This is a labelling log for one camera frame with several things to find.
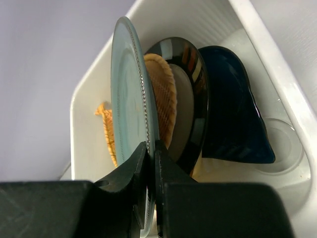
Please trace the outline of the dark blue leaf plate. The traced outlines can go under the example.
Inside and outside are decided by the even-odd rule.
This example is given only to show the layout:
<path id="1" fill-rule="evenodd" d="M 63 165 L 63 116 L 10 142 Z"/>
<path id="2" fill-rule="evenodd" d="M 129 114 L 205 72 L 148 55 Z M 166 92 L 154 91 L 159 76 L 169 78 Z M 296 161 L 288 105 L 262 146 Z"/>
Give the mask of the dark blue leaf plate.
<path id="1" fill-rule="evenodd" d="M 202 157 L 272 164 L 275 154 L 242 61 L 221 46 L 203 47 L 199 52 L 210 86 L 209 122 Z"/>

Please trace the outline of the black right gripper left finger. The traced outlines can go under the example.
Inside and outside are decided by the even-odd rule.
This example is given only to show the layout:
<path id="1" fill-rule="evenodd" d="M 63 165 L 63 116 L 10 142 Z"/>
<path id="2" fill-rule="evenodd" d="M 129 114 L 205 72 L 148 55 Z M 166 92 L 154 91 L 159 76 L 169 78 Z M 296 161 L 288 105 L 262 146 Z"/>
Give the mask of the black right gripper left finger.
<path id="1" fill-rule="evenodd" d="M 138 238 L 145 227 L 148 154 L 145 142 L 97 182 L 3 182 L 3 238 Z"/>

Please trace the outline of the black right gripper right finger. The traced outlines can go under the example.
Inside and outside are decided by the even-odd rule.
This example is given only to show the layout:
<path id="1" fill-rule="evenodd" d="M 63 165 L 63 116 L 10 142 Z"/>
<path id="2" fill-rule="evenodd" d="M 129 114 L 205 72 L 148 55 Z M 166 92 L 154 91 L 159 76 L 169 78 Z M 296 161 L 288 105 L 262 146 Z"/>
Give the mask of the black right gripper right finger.
<path id="1" fill-rule="evenodd" d="M 157 230 L 160 238 L 292 238 L 277 192 L 263 183 L 199 183 L 156 142 Z"/>

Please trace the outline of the teal round ceramic plate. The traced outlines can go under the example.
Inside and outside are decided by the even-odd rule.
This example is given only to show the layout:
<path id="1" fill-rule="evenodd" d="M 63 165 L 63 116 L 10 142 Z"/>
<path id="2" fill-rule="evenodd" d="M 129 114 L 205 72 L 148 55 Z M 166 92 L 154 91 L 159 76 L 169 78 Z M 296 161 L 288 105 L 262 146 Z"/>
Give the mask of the teal round ceramic plate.
<path id="1" fill-rule="evenodd" d="M 118 19 L 111 48 L 111 109 L 117 170 L 132 168 L 131 156 L 142 144 L 148 154 L 146 162 L 146 197 L 140 237 L 149 235 L 155 207 L 154 181 L 156 141 L 159 123 L 153 86 L 145 65 L 141 44 L 130 19 Z"/>

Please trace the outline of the orange fish-shaped woven basket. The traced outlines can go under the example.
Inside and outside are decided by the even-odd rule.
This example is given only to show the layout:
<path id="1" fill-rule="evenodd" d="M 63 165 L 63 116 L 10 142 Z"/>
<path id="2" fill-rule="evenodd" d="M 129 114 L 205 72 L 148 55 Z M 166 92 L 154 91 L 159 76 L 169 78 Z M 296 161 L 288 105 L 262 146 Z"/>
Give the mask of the orange fish-shaped woven basket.
<path id="1" fill-rule="evenodd" d="M 111 160 L 115 167 L 118 167 L 115 151 L 114 130 L 113 130 L 113 118 L 112 110 L 106 108 L 106 103 L 102 102 L 96 109 L 95 115 L 102 116 L 104 134 Z"/>

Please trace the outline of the striped rim round plate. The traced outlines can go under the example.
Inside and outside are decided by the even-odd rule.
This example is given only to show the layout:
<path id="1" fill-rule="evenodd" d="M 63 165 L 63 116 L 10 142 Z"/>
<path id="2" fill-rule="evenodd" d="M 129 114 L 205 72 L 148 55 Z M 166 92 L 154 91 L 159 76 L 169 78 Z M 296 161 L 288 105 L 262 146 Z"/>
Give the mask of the striped rim round plate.
<path id="1" fill-rule="evenodd" d="M 180 37 L 163 39 L 148 53 L 163 57 L 172 69 L 177 96 L 176 123 L 168 152 L 190 174 L 200 156 L 209 119 L 210 87 L 199 50 Z"/>

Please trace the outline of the round orange woven plate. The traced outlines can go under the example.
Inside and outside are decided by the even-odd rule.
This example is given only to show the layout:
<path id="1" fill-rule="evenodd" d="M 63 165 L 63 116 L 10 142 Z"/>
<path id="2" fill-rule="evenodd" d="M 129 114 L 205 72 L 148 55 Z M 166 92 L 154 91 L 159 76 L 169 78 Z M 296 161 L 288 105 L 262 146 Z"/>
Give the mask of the round orange woven plate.
<path id="1" fill-rule="evenodd" d="M 177 91 L 171 67 L 162 56 L 144 55 L 147 72 L 154 89 L 160 139 L 170 147 L 177 116 Z"/>

